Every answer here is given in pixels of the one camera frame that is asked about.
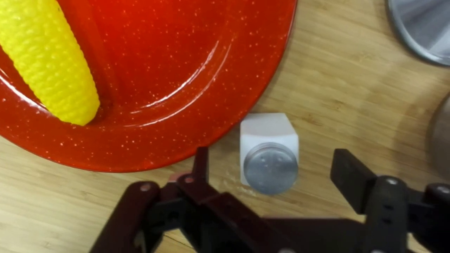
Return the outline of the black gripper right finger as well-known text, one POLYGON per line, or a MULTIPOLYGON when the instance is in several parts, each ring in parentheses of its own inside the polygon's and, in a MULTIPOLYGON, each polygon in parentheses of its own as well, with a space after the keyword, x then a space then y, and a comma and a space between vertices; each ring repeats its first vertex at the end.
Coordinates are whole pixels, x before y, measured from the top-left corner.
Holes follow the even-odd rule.
POLYGON ((450 186, 412 190, 398 178, 377 176, 347 150, 333 152, 330 181, 366 217, 360 253, 406 253, 412 235, 432 253, 450 253, 450 186))

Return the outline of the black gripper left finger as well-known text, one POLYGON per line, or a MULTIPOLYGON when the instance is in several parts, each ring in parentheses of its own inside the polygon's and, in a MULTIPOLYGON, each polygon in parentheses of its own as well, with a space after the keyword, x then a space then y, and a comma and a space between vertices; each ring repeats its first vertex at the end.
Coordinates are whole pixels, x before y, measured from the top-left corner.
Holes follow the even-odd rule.
POLYGON ((153 253, 173 230, 198 253, 299 253, 280 230, 208 183, 207 148, 197 150, 190 172, 164 188, 129 185, 89 253, 153 253))

